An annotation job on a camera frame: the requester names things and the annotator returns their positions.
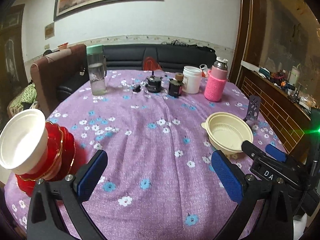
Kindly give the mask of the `wooden glass door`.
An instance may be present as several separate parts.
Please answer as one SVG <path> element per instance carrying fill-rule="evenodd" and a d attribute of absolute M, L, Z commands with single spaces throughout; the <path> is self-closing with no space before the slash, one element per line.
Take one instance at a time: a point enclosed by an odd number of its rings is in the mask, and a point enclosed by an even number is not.
<path fill-rule="evenodd" d="M 9 116 L 9 103 L 28 85 L 22 55 L 24 5 L 10 8 L 1 20 L 1 124 Z"/>

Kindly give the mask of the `cream plastic bowl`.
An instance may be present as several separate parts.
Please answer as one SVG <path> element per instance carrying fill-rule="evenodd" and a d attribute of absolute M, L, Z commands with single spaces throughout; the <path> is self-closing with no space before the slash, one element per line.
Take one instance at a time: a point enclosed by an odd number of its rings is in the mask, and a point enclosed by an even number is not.
<path fill-rule="evenodd" d="M 208 116 L 201 127 L 206 130 L 210 143 L 224 155 L 242 152 L 242 143 L 253 143 L 253 132 L 244 120 L 227 112 L 216 112 Z"/>

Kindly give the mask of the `pink knit sleeve bottle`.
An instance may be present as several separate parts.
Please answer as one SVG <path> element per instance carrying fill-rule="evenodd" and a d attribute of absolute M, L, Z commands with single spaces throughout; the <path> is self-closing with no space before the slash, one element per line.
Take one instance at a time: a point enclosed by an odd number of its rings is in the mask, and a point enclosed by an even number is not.
<path fill-rule="evenodd" d="M 228 60 L 217 57 L 208 70 L 208 80 L 204 90 L 204 97 L 212 102 L 218 102 L 222 98 L 223 90 L 227 82 Z"/>

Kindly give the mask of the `white deep bowl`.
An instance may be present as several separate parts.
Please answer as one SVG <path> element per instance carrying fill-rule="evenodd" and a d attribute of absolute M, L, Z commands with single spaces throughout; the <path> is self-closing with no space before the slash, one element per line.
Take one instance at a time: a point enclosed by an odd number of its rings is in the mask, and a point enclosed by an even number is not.
<path fill-rule="evenodd" d="M 36 173 L 47 157 L 46 118 L 28 109 L 11 118 L 1 132 L 1 166 L 17 175 Z"/>

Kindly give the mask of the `dark jar with cork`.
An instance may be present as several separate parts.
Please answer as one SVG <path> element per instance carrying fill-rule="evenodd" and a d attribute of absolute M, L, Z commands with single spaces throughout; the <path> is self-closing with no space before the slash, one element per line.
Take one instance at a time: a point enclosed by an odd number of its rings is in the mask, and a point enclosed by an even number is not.
<path fill-rule="evenodd" d="M 176 73 L 175 77 L 169 80 L 168 94 L 175 98 L 178 98 L 182 94 L 184 75 L 182 73 Z"/>

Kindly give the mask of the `small yellow wall notice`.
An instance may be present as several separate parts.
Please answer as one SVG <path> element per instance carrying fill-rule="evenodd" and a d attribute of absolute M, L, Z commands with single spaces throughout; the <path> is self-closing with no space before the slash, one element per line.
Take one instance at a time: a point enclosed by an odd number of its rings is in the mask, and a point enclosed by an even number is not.
<path fill-rule="evenodd" d="M 55 36 L 55 23 L 51 23 L 44 28 L 44 38 L 45 40 Z"/>

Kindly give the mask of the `black leather sofa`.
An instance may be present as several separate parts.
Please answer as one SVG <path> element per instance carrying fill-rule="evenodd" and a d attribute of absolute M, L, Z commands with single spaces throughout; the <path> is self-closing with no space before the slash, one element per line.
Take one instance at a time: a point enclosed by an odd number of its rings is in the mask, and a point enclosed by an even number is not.
<path fill-rule="evenodd" d="M 143 70 L 143 61 L 146 57 L 153 57 L 163 71 L 170 73 L 182 72 L 185 66 L 199 67 L 205 64 L 211 67 L 216 60 L 216 53 L 212 48 L 197 45 L 181 46 L 174 43 L 103 46 L 103 52 L 106 57 L 106 76 L 108 70 Z M 87 55 L 85 66 L 80 72 L 56 88 L 58 101 L 67 99 L 86 82 L 89 82 Z"/>

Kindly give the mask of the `grey phone stand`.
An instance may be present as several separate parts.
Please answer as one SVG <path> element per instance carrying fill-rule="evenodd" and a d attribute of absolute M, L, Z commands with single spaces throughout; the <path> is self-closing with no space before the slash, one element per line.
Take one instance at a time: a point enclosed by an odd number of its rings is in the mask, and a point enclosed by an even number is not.
<path fill-rule="evenodd" d="M 258 119 L 260 103 L 261 103 L 261 98 L 259 96 L 251 95 L 249 97 L 249 103 L 247 107 L 247 113 L 244 118 L 244 122 L 248 120 L 255 121 Z"/>

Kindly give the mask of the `black round tin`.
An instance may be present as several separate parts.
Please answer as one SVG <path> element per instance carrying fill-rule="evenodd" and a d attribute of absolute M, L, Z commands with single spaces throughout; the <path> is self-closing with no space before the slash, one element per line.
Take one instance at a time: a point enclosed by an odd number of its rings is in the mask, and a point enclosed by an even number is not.
<path fill-rule="evenodd" d="M 155 71 L 151 72 L 151 75 L 146 78 L 145 87 L 149 93 L 159 93 L 162 90 L 162 79 L 155 75 Z"/>

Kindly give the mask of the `clear green-lid water bottle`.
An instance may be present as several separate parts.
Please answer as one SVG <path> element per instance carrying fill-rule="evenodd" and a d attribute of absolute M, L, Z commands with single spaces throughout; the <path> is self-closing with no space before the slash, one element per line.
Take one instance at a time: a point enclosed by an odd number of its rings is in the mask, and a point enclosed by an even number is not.
<path fill-rule="evenodd" d="M 92 94 L 95 96 L 104 95 L 106 93 L 106 57 L 103 45 L 87 47 L 86 54 Z"/>

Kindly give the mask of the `green patterned cloth pile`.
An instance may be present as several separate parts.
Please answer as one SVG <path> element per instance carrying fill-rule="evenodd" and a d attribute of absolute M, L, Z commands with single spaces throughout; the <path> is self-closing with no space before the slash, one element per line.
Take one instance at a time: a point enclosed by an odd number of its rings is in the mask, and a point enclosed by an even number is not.
<path fill-rule="evenodd" d="M 9 118 L 12 118 L 26 109 L 40 109 L 35 83 L 33 82 L 27 85 L 27 87 L 9 103 L 7 113 Z"/>

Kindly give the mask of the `stack of red plates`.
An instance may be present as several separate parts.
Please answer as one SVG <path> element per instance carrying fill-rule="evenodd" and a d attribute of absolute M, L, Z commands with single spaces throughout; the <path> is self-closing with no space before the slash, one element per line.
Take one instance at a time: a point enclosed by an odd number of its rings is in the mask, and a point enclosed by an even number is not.
<path fill-rule="evenodd" d="M 35 183 L 43 178 L 47 181 L 62 180 L 68 174 L 75 174 L 87 163 L 85 150 L 74 135 L 65 127 L 46 122 L 48 132 L 47 153 L 42 166 L 34 174 L 17 175 L 17 185 L 28 196 L 32 195 Z"/>

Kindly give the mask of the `small black charger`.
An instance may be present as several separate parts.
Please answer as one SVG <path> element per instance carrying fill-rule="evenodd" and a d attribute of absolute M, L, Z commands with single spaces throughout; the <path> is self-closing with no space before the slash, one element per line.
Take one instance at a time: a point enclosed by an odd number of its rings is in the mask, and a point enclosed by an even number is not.
<path fill-rule="evenodd" d="M 141 86 L 140 86 L 140 85 L 135 85 L 135 86 L 133 86 L 132 91 L 133 91 L 134 93 L 139 93 L 139 92 L 141 91 Z"/>

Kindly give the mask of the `brown brick-pattern cabinet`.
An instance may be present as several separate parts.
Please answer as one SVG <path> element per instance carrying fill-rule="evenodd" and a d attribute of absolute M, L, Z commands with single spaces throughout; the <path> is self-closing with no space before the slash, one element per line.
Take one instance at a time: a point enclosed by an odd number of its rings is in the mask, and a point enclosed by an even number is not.
<path fill-rule="evenodd" d="M 237 82 L 246 96 L 261 98 L 260 113 L 275 131 L 288 154 L 297 159 L 308 155 L 310 118 L 287 95 L 257 73 L 242 68 Z"/>

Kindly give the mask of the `white plastic jar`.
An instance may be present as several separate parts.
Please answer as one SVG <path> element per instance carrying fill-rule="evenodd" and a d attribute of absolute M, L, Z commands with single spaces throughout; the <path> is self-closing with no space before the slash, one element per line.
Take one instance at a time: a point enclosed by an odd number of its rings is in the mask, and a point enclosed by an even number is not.
<path fill-rule="evenodd" d="M 202 70 L 199 67 L 185 66 L 183 69 L 183 91 L 187 94 L 199 92 Z"/>

